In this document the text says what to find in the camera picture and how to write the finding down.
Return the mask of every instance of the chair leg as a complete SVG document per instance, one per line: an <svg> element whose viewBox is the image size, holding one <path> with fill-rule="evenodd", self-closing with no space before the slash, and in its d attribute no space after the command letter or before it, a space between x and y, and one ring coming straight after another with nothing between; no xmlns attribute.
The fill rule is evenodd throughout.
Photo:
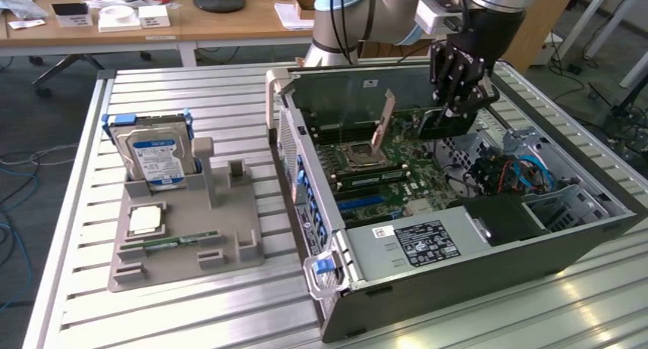
<svg viewBox="0 0 648 349"><path fill-rule="evenodd" d="M50 68L44 74L40 75L36 81L32 82L34 87L40 87L40 85L55 77L64 69L67 69L79 59L82 59L82 55L68 55L62 61L58 63L56 66Z"/></svg>
<svg viewBox="0 0 648 349"><path fill-rule="evenodd" d="M92 57L92 55L83 55L83 58L88 61L90 64L92 64L92 66L98 69L98 70L106 70L106 68L103 68L103 65L98 62L98 60L95 59L95 57Z"/></svg>

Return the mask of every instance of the hard drive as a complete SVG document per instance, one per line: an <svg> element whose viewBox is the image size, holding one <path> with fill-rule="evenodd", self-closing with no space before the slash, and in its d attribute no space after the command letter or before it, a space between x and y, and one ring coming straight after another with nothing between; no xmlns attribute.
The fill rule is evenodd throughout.
<svg viewBox="0 0 648 349"><path fill-rule="evenodd" d="M124 160L131 181L147 181L152 191L186 186L198 172L192 155L192 115L138 117L104 115L103 129Z"/></svg>

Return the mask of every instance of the blue cable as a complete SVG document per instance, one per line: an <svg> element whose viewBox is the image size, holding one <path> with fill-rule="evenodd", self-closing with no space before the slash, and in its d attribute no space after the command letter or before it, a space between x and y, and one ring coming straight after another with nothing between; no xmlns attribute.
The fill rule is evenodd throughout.
<svg viewBox="0 0 648 349"><path fill-rule="evenodd" d="M28 195L18 203L15 203L14 205L11 205L10 207L6 207L4 209L0 209L2 212L7 212L11 209L14 209L18 205L20 205L22 203L24 203L28 200L28 198L34 196L34 193L36 192L36 190L39 188L39 178L34 174L31 174L31 173L12 172L12 171L10 171L10 170L7 170L4 168L0 168L0 172L4 172L8 175L14 175L14 176L26 176L26 177L30 177L34 180L34 188L30 191Z"/></svg>
<svg viewBox="0 0 648 349"><path fill-rule="evenodd" d="M34 271L32 271L32 264L30 263L30 256L28 256L28 250L24 247L23 243L23 238L20 237L20 234L16 230L11 228L8 224L4 222L0 222L0 228L7 229L11 234L14 234L14 238L19 242L20 246L20 252L23 253L23 258L24 258L24 263L28 266L28 281L26 282L26 285L20 292L14 295L14 297L6 302L3 307L0 307L0 313L3 313L4 309L8 308L8 306L19 300L19 298L27 293L30 287L32 286L32 279L34 279Z"/></svg>

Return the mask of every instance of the robotic arm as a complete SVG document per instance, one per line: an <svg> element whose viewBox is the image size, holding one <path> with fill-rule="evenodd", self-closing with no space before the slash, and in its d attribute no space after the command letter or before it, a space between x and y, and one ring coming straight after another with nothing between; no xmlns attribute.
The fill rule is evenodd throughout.
<svg viewBox="0 0 648 349"><path fill-rule="evenodd" d="M431 112L419 133L451 137L467 131L476 112L499 100L490 76L534 0L316 0L314 43L306 66L356 63L360 40L412 44L423 31L448 34L431 46Z"/></svg>

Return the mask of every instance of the green circuit board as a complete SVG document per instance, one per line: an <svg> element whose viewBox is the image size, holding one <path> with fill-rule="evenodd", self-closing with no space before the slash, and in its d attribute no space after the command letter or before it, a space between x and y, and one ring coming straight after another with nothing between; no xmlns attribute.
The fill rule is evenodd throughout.
<svg viewBox="0 0 648 349"><path fill-rule="evenodd" d="M407 165L407 168L403 169L406 173L408 172L407 177L403 178L404 181L370 187L374 190L378 189L379 193L374 194L374 196L380 195L384 202L343 210L342 214L347 223L360 222L390 214L394 219L398 219L402 216L438 211L446 209L447 205L458 198L466 197L450 186L446 180L446 173L431 157L431 150L428 150L427 144L415 136L414 128L402 122L399 114L408 115L395 113L390 124L390 132L382 145L382 158L379 159L383 165ZM359 171L358 167L354 166L348 151L351 148L367 148L366 146L370 143L371 141L367 140L316 146L326 174L331 176L340 172ZM368 176L364 180L371 181L372 176L379 174L372 174L372 169L367 168L363 171L363 175ZM331 183L331 189L336 196L339 186L335 183ZM336 201L347 201L347 199L336 197Z"/></svg>

